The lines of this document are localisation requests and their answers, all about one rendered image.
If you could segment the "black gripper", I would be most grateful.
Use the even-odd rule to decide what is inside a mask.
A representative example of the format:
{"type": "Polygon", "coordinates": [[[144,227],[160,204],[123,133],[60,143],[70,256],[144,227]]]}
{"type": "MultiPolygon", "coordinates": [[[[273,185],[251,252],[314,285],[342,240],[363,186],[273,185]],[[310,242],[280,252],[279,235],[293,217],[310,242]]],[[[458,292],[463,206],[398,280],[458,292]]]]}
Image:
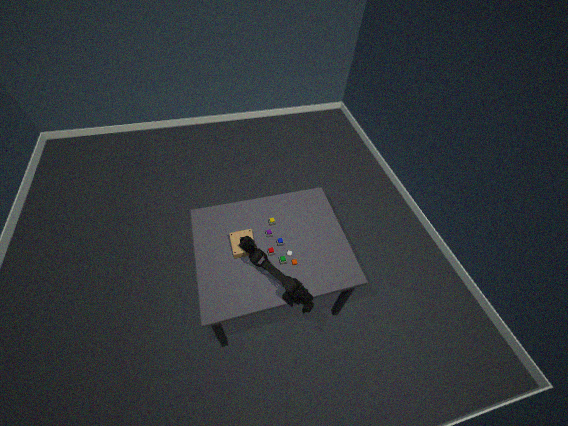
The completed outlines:
{"type": "Polygon", "coordinates": [[[289,292],[285,291],[282,295],[282,299],[284,299],[291,307],[293,306],[293,302],[295,302],[296,304],[303,304],[303,313],[305,312],[310,312],[310,310],[313,308],[314,303],[311,302],[308,305],[306,305],[298,296],[295,298],[293,295],[291,295],[289,292]]]}

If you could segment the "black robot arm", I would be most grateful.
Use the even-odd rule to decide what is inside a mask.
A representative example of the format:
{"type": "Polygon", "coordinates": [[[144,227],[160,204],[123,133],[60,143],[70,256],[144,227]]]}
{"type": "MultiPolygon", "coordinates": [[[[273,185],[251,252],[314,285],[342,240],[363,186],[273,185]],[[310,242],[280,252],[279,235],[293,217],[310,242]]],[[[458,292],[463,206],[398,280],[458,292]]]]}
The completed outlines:
{"type": "Polygon", "coordinates": [[[298,296],[306,305],[311,303],[313,296],[308,292],[308,289],[304,288],[302,283],[296,278],[291,278],[290,276],[285,276],[281,271],[274,267],[270,261],[268,261],[267,255],[261,250],[256,248],[254,240],[249,237],[240,237],[239,246],[245,251],[250,253],[250,261],[257,267],[262,267],[276,277],[282,282],[285,290],[293,295],[295,298],[298,296]],[[259,260],[264,256],[264,261],[257,264],[259,260]],[[255,264],[256,263],[256,264],[255,264]],[[292,292],[292,293],[291,293],[292,292]]]}

